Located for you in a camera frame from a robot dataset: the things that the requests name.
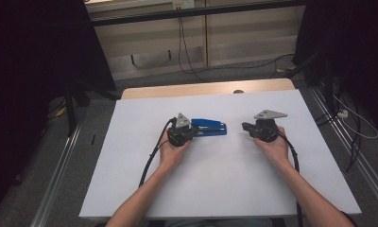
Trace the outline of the black curtain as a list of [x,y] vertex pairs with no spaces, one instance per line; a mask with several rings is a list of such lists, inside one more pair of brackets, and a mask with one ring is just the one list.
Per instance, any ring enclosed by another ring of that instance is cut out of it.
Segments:
[[114,87],[85,0],[0,0],[0,203],[36,147],[50,101]]
[[306,0],[292,62],[315,53],[309,81],[320,79],[330,63],[378,126],[378,0]]

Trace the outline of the black metal crossbar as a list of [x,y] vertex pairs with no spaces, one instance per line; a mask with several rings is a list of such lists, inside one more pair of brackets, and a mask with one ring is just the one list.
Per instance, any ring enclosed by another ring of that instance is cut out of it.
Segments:
[[100,17],[98,19],[93,19],[91,22],[91,25],[92,26],[112,26],[112,25],[122,25],[122,24],[158,21],[158,20],[175,19],[175,18],[251,11],[251,10],[281,9],[281,8],[305,6],[307,1],[308,0],[267,0],[267,1],[262,1],[262,2],[234,4],[234,5],[216,6],[216,7],[204,7],[204,8],[197,8],[197,9],[175,9],[175,10],[150,12],[150,13],[136,14],[136,15]]

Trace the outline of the person's left hand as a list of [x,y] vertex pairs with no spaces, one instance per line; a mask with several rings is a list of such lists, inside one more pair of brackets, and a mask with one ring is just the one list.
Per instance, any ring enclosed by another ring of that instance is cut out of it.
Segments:
[[183,157],[184,152],[190,147],[191,142],[187,141],[181,147],[174,147],[168,140],[160,144],[160,163],[159,168],[165,171],[172,171]]

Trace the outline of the white table cover sheet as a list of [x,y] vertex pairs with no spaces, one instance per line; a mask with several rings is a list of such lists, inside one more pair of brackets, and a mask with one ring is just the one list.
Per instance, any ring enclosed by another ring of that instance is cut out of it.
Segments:
[[297,90],[117,101],[81,218],[108,218],[152,173],[154,149],[165,123],[177,114],[221,121],[222,136],[197,137],[163,185],[148,218],[294,216],[296,202],[284,180],[243,130],[263,110],[281,113],[277,124],[298,153],[301,176],[338,209],[360,208]]

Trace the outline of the black metal stand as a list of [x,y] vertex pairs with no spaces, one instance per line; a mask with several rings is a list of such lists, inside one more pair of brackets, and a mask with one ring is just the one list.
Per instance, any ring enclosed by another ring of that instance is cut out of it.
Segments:
[[65,107],[68,116],[68,136],[71,137],[77,128],[77,119],[75,114],[74,102],[77,103],[79,107],[88,107],[91,100],[86,94],[87,91],[95,92],[109,100],[116,101],[121,98],[111,91],[103,90],[93,86],[93,84],[86,82],[84,80],[72,80],[66,84],[65,87]]
[[326,60],[326,57],[317,51],[297,65],[293,70],[289,71],[284,77],[286,79],[292,79],[297,74],[303,74],[307,86],[322,86],[327,114],[330,116],[329,120],[335,118],[336,109],[333,97],[332,65]]

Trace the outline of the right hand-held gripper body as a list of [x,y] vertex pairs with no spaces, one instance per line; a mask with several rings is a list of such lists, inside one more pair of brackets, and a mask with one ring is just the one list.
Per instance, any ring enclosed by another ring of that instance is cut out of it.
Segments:
[[279,113],[271,110],[263,110],[256,114],[256,119],[251,137],[258,138],[264,142],[271,143],[279,136],[276,118],[287,117],[286,113]]

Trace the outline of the metal floor rail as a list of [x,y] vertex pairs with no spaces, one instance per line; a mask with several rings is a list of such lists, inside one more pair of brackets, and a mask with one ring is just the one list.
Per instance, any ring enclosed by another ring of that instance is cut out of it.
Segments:
[[378,130],[366,118],[360,115],[356,109],[350,108],[345,100],[341,100],[336,96],[333,96],[334,102],[339,105],[339,109],[336,112],[340,109],[346,110],[348,117],[339,118],[336,116],[332,120],[329,120],[330,116],[327,114],[323,93],[319,89],[312,89],[311,93],[322,111],[322,115],[315,119],[317,125],[319,127],[324,125],[330,126],[350,155],[350,159],[342,169],[343,174],[348,176],[352,167],[356,166],[378,200],[378,174],[364,156],[361,148],[363,140],[367,142],[378,141]]
[[80,125],[77,125],[67,138],[66,144],[61,153],[60,159],[53,172],[49,185],[47,186],[30,227],[45,227],[50,216],[54,202],[60,190],[60,185],[69,163],[72,152],[74,151],[80,133]]

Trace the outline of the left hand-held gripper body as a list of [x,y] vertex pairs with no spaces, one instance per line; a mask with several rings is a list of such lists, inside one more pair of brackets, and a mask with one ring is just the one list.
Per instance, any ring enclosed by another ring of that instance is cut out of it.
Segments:
[[174,147],[183,146],[187,141],[192,139],[186,137],[187,133],[191,132],[191,127],[191,121],[182,113],[179,113],[177,117],[173,118],[172,126],[167,131],[169,143]]

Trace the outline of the person's clothing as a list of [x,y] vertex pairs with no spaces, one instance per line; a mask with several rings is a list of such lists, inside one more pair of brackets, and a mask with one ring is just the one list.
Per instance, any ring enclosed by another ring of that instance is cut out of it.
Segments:
[[167,220],[164,227],[272,227],[269,218]]

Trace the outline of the blue stapler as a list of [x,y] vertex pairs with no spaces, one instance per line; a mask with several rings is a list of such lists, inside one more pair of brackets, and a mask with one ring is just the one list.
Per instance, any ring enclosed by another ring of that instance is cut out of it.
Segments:
[[198,128],[196,137],[218,136],[227,134],[226,124],[220,121],[204,118],[195,118],[191,120],[191,124],[193,127]]

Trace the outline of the person's right hand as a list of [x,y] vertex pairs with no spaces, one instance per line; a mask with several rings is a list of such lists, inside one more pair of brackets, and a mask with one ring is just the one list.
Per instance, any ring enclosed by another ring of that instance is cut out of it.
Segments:
[[277,137],[270,143],[254,138],[253,143],[263,150],[271,164],[280,171],[292,166],[288,159],[288,145],[282,137]]

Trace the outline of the white wall socket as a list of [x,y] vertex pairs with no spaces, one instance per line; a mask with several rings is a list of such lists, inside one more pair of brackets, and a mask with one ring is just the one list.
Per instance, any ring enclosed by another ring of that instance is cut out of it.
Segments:
[[173,0],[173,9],[193,9],[195,7],[195,0]]

